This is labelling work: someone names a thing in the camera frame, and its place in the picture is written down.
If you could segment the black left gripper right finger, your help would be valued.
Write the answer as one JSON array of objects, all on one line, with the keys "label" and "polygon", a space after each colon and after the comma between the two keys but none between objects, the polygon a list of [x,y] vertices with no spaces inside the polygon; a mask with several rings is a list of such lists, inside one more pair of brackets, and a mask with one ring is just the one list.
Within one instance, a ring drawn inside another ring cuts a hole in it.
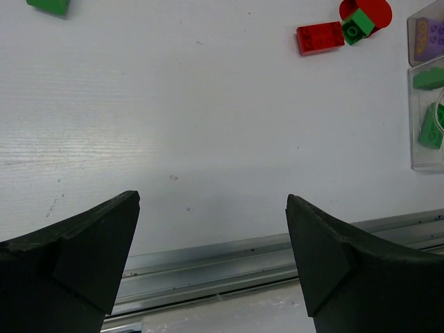
[{"label": "black left gripper right finger", "polygon": [[398,245],[289,195],[287,225],[317,332],[442,332],[443,257]]}]

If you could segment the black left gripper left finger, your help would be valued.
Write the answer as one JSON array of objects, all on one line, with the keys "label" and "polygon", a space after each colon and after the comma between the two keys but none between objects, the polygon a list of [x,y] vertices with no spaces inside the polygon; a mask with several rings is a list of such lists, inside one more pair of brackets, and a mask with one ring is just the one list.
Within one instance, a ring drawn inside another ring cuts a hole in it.
[{"label": "black left gripper left finger", "polygon": [[2,332],[100,332],[139,216],[137,191],[1,242]]}]

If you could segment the green plate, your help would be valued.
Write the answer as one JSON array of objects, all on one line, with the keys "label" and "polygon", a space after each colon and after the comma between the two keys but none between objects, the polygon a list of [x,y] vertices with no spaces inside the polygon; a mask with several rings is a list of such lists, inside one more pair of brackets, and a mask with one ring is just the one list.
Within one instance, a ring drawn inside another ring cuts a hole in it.
[{"label": "green plate", "polygon": [[443,142],[443,134],[435,123],[434,108],[435,103],[431,103],[427,109],[420,129],[418,142],[426,148],[438,150],[441,148]]}]

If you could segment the small curved green brick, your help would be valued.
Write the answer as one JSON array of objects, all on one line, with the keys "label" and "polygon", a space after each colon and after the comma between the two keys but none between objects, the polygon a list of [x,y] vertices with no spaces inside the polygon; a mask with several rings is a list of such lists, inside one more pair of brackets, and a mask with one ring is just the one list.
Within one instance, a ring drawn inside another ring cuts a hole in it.
[{"label": "small curved green brick", "polygon": [[431,91],[443,87],[443,68],[432,67],[413,77],[413,88]]}]

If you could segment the curved purple lego brick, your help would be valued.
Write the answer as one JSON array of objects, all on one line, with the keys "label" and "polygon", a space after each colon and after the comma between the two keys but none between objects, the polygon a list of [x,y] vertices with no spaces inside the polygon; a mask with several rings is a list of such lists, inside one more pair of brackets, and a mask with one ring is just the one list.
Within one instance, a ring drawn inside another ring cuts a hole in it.
[{"label": "curved purple lego brick", "polygon": [[416,20],[413,59],[428,61],[443,53],[443,21],[420,17]]}]

